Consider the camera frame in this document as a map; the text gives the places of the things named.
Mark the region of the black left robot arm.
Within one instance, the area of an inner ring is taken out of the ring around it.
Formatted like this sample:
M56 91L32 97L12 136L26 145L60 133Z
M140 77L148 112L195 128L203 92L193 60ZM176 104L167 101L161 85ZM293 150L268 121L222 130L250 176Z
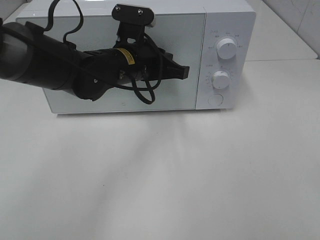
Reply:
M119 21L112 48L79 51L64 34L62 41L46 35L54 25L53 1L47 25L30 21L1 23L0 77L7 81L53 91L65 91L83 100L96 101L112 88L133 92L150 105L162 80L188 77L190 68L158 47L145 33L155 19L144 6L117 4L112 18Z

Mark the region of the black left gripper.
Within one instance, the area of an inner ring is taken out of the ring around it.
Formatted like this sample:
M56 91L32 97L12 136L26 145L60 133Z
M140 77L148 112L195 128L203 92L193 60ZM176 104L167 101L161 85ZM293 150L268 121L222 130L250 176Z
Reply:
M159 48L145 33L146 27L156 25L156 16L151 8L116 4L111 16L121 22L113 48L124 54L128 74L135 74L142 81L188 78L190 67L173 61L173 55Z

